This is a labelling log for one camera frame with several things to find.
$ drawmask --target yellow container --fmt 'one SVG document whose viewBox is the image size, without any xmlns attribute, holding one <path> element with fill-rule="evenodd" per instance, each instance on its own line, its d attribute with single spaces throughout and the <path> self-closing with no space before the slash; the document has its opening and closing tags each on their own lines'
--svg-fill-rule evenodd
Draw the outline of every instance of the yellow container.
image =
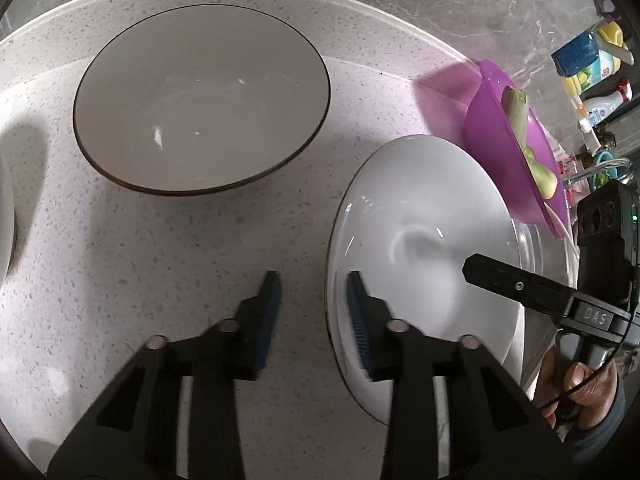
<svg viewBox="0 0 640 480">
<path fill-rule="evenodd" d="M 607 25 L 601 27 L 596 33 L 599 34 L 603 40 L 607 41 L 607 43 L 612 43 L 628 50 L 626 44 L 623 42 L 622 29 L 616 22 L 607 23 Z M 604 78 L 615 74 L 620 70 L 620 63 L 617 57 L 613 57 L 611 54 L 601 50 L 600 57 L 593 64 L 583 68 L 572 77 L 561 77 L 560 79 L 569 97 L 578 96 L 587 88 L 591 88 Z"/>
</svg>

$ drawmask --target purple bowl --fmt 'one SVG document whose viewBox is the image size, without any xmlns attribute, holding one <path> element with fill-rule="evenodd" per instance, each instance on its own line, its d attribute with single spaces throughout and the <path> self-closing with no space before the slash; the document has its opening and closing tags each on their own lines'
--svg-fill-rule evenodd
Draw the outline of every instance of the purple bowl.
<svg viewBox="0 0 640 480">
<path fill-rule="evenodd" d="M 507 205 L 511 218 L 526 224 L 548 226 L 556 238 L 563 233 L 555 226 L 545 202 L 566 225 L 567 211 L 562 178 L 545 133 L 529 108 L 527 145 L 536 160 L 554 172 L 558 188 L 549 200 L 543 200 L 527 161 L 511 131 L 500 99 L 505 86 L 515 86 L 509 76 L 491 61 L 479 63 L 482 82 L 471 101 L 465 118 L 464 139 L 468 153 L 494 181 Z"/>
</svg>

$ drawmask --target screw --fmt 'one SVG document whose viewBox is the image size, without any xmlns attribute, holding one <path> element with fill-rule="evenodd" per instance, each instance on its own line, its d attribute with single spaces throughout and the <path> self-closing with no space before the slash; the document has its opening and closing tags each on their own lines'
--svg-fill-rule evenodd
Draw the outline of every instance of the screw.
<svg viewBox="0 0 640 480">
<path fill-rule="evenodd" d="M 463 335 L 460 342 L 462 343 L 462 346 L 468 350 L 475 350 L 480 347 L 480 341 L 474 335 Z"/>
<path fill-rule="evenodd" d="M 232 334 L 240 330 L 240 324 L 235 319 L 223 319 L 218 325 L 218 330 L 225 334 Z"/>
<path fill-rule="evenodd" d="M 392 319 L 386 324 L 386 329 L 389 330 L 389 332 L 401 334 L 409 330 L 409 325 L 402 319 Z"/>
<path fill-rule="evenodd" d="M 149 350 L 159 350 L 166 345 L 167 339 L 163 335 L 155 335 L 148 339 L 146 347 Z"/>
</svg>

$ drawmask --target human hand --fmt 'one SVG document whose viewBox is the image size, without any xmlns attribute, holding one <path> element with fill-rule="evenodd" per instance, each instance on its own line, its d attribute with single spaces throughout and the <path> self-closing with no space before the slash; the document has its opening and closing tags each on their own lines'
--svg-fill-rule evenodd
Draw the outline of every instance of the human hand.
<svg viewBox="0 0 640 480">
<path fill-rule="evenodd" d="M 544 359 L 542 359 L 536 393 L 533 396 L 533 403 L 536 406 L 543 406 L 559 394 L 558 387 L 554 383 L 556 352 L 557 350 L 554 346 L 545 354 Z M 593 374 L 593 370 L 588 366 L 577 362 L 572 363 L 564 375 L 564 390 L 567 391 L 577 386 L 591 374 Z M 593 381 L 585 384 L 569 396 L 573 402 L 582 406 L 580 415 L 578 416 L 579 428 L 588 430 L 604 420 L 616 397 L 617 387 L 618 372 L 616 370 L 616 364 L 612 361 Z M 557 407 L 558 403 L 556 402 L 542 411 L 542 416 L 545 417 L 552 428 L 556 426 L 555 411 Z"/>
</svg>

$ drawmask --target spray bottle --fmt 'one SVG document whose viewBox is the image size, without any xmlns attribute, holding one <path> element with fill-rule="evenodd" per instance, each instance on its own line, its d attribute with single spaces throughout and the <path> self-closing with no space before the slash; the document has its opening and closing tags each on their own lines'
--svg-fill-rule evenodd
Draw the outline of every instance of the spray bottle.
<svg viewBox="0 0 640 480">
<path fill-rule="evenodd" d="M 631 81 L 628 77 L 622 78 L 618 83 L 618 89 L 613 94 L 603 97 L 592 97 L 584 102 L 584 107 L 589 114 L 591 126 L 601 123 L 609 117 L 622 103 L 631 99 Z"/>
</svg>

